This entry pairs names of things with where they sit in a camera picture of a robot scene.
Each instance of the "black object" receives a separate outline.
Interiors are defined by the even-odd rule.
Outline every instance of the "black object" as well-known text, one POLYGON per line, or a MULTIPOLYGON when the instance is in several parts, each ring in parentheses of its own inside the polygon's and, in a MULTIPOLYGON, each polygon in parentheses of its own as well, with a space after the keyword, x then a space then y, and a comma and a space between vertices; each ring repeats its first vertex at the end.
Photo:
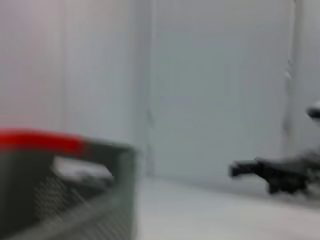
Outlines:
POLYGON ((314 121, 320 121, 320 109, 318 107, 309 107, 306 114, 314 121))
POLYGON ((309 176, 309 168, 303 161, 276 162, 257 158, 253 161, 235 162, 229 167, 231 178, 245 175, 256 175, 264 179, 270 194, 307 194, 308 184, 313 181, 309 176))

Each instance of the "white wall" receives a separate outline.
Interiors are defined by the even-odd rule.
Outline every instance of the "white wall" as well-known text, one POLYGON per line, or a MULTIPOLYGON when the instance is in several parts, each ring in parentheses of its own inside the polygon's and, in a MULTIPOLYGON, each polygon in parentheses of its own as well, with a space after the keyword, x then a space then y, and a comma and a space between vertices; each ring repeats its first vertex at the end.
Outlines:
POLYGON ((62 129, 62 0, 0 1, 0 127, 62 129))
POLYGON ((320 1, 305 0, 299 6, 295 84, 292 113, 292 152, 320 144, 320 129, 305 114, 320 99, 320 1))
POLYGON ((290 0, 155 1, 156 176, 264 192, 227 171, 281 155, 290 9, 290 0))
POLYGON ((144 149, 149 14, 147 0, 1 0, 0 127, 144 149))

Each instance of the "gray crate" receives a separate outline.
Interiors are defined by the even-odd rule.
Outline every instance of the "gray crate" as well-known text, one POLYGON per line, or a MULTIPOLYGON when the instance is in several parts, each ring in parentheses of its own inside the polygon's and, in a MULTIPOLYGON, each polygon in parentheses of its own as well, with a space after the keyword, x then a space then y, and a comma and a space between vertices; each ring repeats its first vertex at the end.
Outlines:
POLYGON ((77 158, 106 166, 106 188, 66 181, 52 169, 57 156, 43 149, 2 151, 0 240, 131 240, 135 152, 126 145, 86 140, 77 158))

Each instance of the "white door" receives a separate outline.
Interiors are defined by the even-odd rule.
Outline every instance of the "white door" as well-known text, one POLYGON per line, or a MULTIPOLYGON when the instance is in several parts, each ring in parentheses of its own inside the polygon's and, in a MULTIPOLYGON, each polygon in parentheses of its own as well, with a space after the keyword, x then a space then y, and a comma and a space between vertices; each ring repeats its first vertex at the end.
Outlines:
POLYGON ((135 144, 135 8, 66 1, 66 130, 135 144))
POLYGON ((232 182, 228 165, 279 157, 291 0, 155 0, 149 172, 232 182))

